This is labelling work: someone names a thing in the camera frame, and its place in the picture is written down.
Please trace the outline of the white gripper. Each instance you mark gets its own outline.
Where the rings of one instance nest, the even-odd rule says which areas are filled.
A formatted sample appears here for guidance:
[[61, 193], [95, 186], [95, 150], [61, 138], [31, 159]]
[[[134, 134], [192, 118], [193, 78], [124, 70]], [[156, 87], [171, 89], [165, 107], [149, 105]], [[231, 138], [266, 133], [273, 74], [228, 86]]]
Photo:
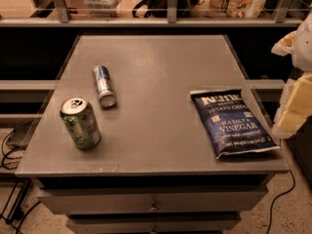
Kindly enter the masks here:
[[[275, 55], [292, 55], [292, 65], [305, 72], [312, 71], [312, 14], [297, 31], [280, 39], [271, 49]], [[312, 115], [312, 74], [303, 74], [297, 80], [289, 79], [280, 97], [280, 106], [274, 117], [272, 134], [280, 139], [290, 138]]]

